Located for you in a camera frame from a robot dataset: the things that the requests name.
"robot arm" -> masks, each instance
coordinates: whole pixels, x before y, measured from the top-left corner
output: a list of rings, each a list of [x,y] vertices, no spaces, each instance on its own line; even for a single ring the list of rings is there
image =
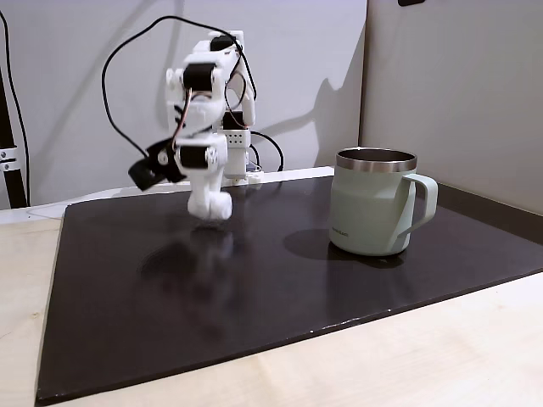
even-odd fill
[[[243,47],[243,32],[231,34]],[[232,213],[232,200],[220,192],[221,179],[225,166],[227,176],[245,174],[248,127],[255,123],[255,102],[246,67],[240,63],[232,39],[217,32],[211,32],[210,38],[194,47],[181,69],[166,72],[173,139],[151,146],[149,157],[129,173],[141,189],[164,178],[177,182],[188,177],[192,187],[188,211],[205,220],[225,220]],[[227,112],[227,86],[241,98],[242,112]],[[231,122],[237,128],[230,128]]]

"stainless steel rim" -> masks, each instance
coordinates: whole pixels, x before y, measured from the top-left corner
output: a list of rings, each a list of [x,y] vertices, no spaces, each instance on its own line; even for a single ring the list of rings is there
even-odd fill
[[[360,172],[403,172],[417,168],[417,156],[387,148],[346,148],[336,154],[336,165]]]

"black tabletop surface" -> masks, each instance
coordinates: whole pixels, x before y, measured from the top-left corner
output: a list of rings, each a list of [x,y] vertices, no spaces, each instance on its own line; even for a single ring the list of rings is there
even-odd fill
[[[222,224],[190,216],[187,192],[71,205],[37,402],[213,365],[543,267],[542,217],[445,186],[400,255],[343,252],[327,237],[331,181],[227,188],[234,212]]]

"mug handle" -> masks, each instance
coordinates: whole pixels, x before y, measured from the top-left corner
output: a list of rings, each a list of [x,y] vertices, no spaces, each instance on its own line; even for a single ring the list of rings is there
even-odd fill
[[[438,184],[436,181],[434,181],[432,178],[427,176],[420,176],[419,174],[408,174],[406,176],[402,176],[404,180],[408,180],[411,182],[416,182],[417,184],[420,184],[423,186],[424,191],[426,191],[426,198],[425,198],[425,207],[424,207],[424,215],[421,220],[419,220],[417,223],[415,223],[413,226],[405,229],[403,232],[398,234],[398,237],[404,237],[414,231],[415,229],[418,229],[422,225],[424,225],[426,222],[432,220],[432,218],[435,215],[435,208],[438,204]]]

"mug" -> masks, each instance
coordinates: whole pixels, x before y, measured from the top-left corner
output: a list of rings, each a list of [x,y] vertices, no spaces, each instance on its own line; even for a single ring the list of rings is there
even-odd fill
[[[397,254],[412,231],[435,215],[438,184],[416,174],[417,156],[383,148],[347,148],[336,154],[330,240],[354,254]],[[415,183],[426,190],[424,215],[414,225]]]

